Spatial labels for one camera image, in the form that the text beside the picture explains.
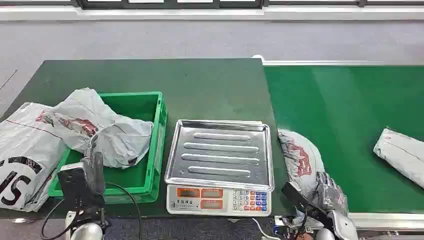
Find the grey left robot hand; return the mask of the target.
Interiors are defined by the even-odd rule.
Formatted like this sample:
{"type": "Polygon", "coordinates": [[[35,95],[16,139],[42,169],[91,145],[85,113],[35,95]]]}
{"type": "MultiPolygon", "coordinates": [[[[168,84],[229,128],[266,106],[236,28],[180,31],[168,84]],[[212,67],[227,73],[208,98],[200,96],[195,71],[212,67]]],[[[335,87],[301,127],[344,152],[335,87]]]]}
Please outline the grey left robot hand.
{"type": "Polygon", "coordinates": [[[90,190],[96,195],[103,195],[105,191],[104,157],[97,151],[99,132],[94,134],[88,141],[84,157],[80,160],[87,168],[86,181],[90,190]]]}

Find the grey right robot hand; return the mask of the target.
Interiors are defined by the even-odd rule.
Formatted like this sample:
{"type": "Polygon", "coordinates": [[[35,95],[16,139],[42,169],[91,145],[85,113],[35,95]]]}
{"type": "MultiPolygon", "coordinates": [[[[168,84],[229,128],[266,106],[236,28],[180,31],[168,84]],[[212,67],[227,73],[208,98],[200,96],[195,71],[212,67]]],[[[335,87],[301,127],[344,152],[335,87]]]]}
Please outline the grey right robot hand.
{"type": "Polygon", "coordinates": [[[316,173],[317,186],[312,201],[323,210],[335,210],[347,216],[348,199],[343,190],[327,172],[316,173]]]}

